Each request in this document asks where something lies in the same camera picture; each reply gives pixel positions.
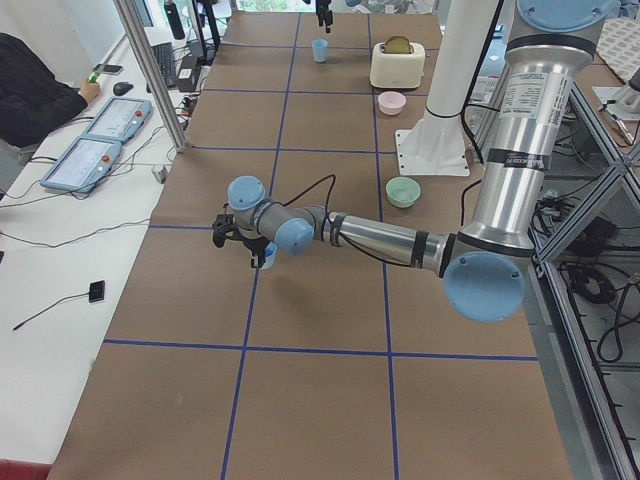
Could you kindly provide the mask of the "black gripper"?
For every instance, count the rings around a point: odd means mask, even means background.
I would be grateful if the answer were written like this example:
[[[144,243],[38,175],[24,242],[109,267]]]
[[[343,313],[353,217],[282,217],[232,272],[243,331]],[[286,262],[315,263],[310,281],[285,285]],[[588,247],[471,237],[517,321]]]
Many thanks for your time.
[[[268,239],[265,237],[248,239],[245,238],[243,243],[251,252],[251,267],[261,269],[266,262],[266,247]]]

